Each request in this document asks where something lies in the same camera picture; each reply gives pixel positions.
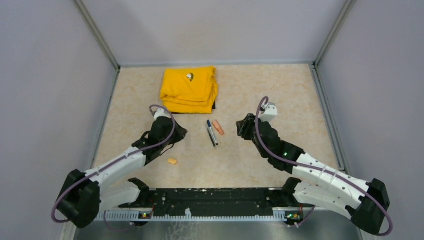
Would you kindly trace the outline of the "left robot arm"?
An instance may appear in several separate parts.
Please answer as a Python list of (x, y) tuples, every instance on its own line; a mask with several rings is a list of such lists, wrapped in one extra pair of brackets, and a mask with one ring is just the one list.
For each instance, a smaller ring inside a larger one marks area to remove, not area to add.
[[(144, 207), (149, 203), (150, 193), (142, 186), (133, 181), (115, 183), (159, 158), (166, 147), (172, 148), (186, 137), (188, 130), (177, 123), (167, 108), (159, 105), (155, 108), (151, 111), (151, 129), (127, 150), (98, 167), (86, 171), (75, 169), (67, 175), (51, 210), (54, 222), (72, 222), (82, 229), (100, 213), (120, 205), (134, 203)], [(56, 211), (65, 218), (57, 219)]]

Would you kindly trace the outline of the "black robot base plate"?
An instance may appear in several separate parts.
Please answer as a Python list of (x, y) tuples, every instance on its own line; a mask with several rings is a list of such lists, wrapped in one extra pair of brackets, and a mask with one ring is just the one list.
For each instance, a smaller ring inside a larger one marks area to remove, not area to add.
[(134, 202), (119, 209), (146, 209), (141, 219), (188, 219), (206, 221), (268, 218), (289, 227), (300, 225), (310, 214), (282, 188), (150, 188), (137, 178), (129, 179), (140, 189)]

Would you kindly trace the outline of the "orange highlighter pen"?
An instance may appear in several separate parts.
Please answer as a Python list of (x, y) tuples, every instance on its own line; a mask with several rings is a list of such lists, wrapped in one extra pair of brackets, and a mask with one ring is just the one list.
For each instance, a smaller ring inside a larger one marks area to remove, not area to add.
[(223, 130), (223, 128), (222, 128), (222, 126), (219, 124), (219, 122), (218, 122), (217, 120), (213, 120), (213, 121), (212, 121), (212, 125), (213, 125), (213, 127), (217, 130), (217, 132), (218, 132), (220, 135), (224, 135), (224, 134), (225, 134), (225, 132), (224, 132), (224, 130)]

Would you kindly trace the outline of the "white marker pen black tip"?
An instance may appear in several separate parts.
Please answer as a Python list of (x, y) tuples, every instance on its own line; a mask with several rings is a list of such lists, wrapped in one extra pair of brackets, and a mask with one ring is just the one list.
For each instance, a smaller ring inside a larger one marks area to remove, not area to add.
[(219, 143), (218, 143), (217, 137), (215, 136), (215, 133), (214, 133), (214, 131), (213, 131), (213, 129), (212, 129), (211, 127), (209, 128), (209, 131), (210, 131), (210, 134), (211, 134), (212, 139), (213, 139), (213, 141), (214, 141), (214, 144), (215, 144), (216, 146), (218, 146), (218, 145), (219, 145)]

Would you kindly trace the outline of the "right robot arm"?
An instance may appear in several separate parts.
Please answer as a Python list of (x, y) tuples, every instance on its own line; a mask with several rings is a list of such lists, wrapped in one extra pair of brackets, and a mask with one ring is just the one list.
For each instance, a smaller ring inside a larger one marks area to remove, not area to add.
[(275, 169), (291, 174), (281, 199), (287, 206), (309, 204), (349, 219), (374, 236), (393, 230), (388, 215), (390, 199), (384, 182), (366, 181), (340, 172), (315, 159), (304, 149), (282, 140), (268, 121), (249, 113), (236, 122), (237, 135), (251, 141), (260, 156)]

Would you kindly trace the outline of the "thin black pen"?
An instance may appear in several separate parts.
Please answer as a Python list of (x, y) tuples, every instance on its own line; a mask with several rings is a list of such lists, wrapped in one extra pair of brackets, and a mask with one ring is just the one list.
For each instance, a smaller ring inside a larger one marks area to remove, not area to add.
[(214, 137), (212, 136), (212, 133), (211, 133), (211, 131), (210, 131), (209, 128), (207, 128), (207, 133), (208, 133), (208, 136), (209, 136), (209, 138), (210, 138), (210, 140), (212, 142), (213, 147), (215, 148), (217, 145), (215, 143)]

